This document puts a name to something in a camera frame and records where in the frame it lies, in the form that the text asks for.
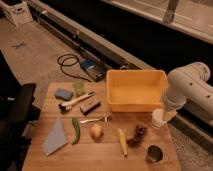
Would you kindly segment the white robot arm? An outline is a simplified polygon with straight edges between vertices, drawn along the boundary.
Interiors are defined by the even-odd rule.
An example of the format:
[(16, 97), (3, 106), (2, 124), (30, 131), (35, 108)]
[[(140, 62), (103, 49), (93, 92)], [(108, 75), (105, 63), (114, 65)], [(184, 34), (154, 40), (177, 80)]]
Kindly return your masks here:
[(190, 108), (199, 115), (209, 115), (208, 124), (213, 126), (213, 87), (207, 83), (211, 72), (202, 62), (194, 62), (170, 71), (167, 75), (168, 87), (162, 94), (162, 102), (167, 113), (181, 109), (187, 100), (197, 105)]

